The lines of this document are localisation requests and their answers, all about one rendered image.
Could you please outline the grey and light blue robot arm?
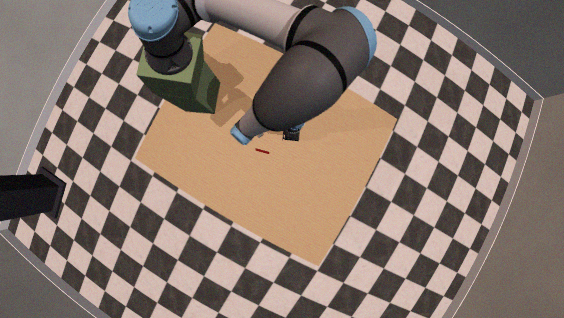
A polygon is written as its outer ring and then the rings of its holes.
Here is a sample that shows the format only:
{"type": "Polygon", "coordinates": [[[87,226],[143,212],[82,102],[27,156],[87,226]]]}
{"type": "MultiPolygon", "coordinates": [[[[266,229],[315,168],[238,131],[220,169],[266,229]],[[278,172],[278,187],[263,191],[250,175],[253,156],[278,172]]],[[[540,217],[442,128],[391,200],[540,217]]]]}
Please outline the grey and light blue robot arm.
{"type": "Polygon", "coordinates": [[[298,133],[337,102],[377,47],[371,21],[349,6],[330,12],[277,0],[131,0],[128,17],[147,63],[162,75],[190,64],[184,33],[200,20],[224,22],[284,50],[230,130],[242,145],[267,131],[298,133]]]}

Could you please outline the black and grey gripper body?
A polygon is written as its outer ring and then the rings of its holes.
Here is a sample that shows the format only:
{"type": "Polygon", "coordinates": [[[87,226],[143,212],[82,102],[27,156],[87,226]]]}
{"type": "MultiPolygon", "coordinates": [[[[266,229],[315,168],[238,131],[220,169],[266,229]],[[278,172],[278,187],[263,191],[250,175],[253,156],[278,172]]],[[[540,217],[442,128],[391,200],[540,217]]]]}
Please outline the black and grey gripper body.
{"type": "Polygon", "coordinates": [[[285,139],[285,140],[297,141],[298,142],[299,141],[299,134],[300,134],[300,131],[296,134],[291,134],[291,135],[289,133],[287,133],[286,131],[283,131],[282,140],[285,139]],[[284,135],[285,135],[285,138],[284,138],[284,135]]]}

